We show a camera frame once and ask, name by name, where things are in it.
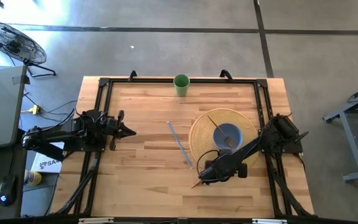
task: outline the fan stand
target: fan stand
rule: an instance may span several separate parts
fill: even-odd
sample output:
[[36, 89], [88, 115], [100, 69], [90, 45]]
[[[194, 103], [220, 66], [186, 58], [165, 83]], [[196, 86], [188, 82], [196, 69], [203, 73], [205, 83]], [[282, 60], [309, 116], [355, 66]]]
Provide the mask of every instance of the fan stand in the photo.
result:
[[[36, 65], [36, 64], [34, 64], [34, 63], [32, 63], [32, 62], [30, 62], [30, 61], [28, 61], [28, 60], [24, 60], [23, 63], [24, 63], [25, 66], [27, 66], [27, 70], [29, 71], [31, 77], [44, 77], [44, 76], [49, 76], [49, 75], [52, 75], [52, 76], [55, 76], [55, 75], [56, 75], [56, 72], [55, 72], [54, 70], [49, 69], [49, 68], [45, 68], [45, 67], [40, 66], [40, 65]], [[30, 71], [29, 66], [39, 67], [39, 68], [42, 68], [42, 69], [44, 69], [44, 70], [46, 70], [46, 71], [50, 71], [50, 72], [52, 72], [52, 73], [34, 75], [34, 74]]]

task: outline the wooden table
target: wooden table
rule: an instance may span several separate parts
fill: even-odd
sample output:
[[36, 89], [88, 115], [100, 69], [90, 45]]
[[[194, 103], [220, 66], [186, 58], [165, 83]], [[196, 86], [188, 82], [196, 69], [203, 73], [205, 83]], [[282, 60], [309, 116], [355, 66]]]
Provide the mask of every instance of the wooden table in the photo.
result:
[[[84, 77], [78, 111], [94, 108], [99, 78]], [[284, 81], [281, 78], [267, 81], [273, 113], [290, 114]], [[118, 141], [116, 151], [106, 150], [102, 154], [91, 215], [272, 218], [264, 156], [249, 169], [246, 179], [233, 177], [227, 182], [190, 188], [198, 180], [196, 170], [188, 168], [166, 120], [172, 123], [194, 163], [188, 150], [189, 130], [197, 117], [215, 108], [236, 110], [260, 128], [254, 88], [250, 84], [191, 83], [187, 96], [179, 98], [170, 83], [115, 83], [109, 115], [116, 116], [119, 110], [124, 110], [125, 125], [137, 135]], [[83, 157], [84, 153], [75, 152], [63, 161], [53, 212], [62, 207], [77, 187]], [[282, 159], [289, 189], [313, 213], [302, 163], [292, 154], [284, 154]], [[278, 197], [284, 211], [280, 191]]]

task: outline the small green object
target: small green object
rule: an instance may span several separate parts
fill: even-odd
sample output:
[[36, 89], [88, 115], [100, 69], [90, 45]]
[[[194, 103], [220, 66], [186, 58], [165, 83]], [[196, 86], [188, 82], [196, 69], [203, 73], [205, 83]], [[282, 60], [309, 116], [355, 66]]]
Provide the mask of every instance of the small green object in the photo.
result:
[[178, 96], [186, 96], [187, 89], [189, 88], [190, 79], [187, 75], [181, 74], [175, 76], [173, 84]]

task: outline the computer mouse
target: computer mouse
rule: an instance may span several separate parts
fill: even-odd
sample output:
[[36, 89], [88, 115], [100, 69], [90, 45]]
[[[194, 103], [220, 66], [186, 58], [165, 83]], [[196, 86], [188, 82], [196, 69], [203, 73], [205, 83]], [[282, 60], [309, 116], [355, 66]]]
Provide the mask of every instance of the computer mouse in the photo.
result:
[[0, 204], [2, 206], [12, 205], [17, 196], [17, 177], [7, 175], [0, 181]]

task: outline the concrete floor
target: concrete floor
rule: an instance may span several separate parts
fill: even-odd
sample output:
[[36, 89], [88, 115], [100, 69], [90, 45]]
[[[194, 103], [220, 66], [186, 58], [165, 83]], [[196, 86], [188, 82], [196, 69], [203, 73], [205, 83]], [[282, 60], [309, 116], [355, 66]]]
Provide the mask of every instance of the concrete floor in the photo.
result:
[[[251, 0], [13, 0], [3, 1], [0, 21], [20, 24], [98, 27], [257, 28]], [[260, 0], [266, 29], [358, 30], [358, 0]], [[25, 31], [46, 51], [56, 77], [30, 78], [30, 97], [46, 110], [78, 97], [84, 75], [266, 77], [258, 34]], [[314, 210], [326, 218], [358, 220], [358, 181], [342, 175], [357, 170], [340, 121], [322, 116], [358, 90], [358, 36], [268, 35], [275, 77], [284, 78], [303, 140], [306, 175]], [[0, 53], [0, 65], [11, 66]], [[23, 109], [31, 103], [24, 99]], [[73, 104], [62, 108], [70, 112]], [[29, 114], [22, 125], [55, 124]], [[34, 154], [29, 153], [31, 166]], [[40, 187], [53, 185], [46, 175]], [[22, 213], [43, 215], [51, 187], [24, 193]]]

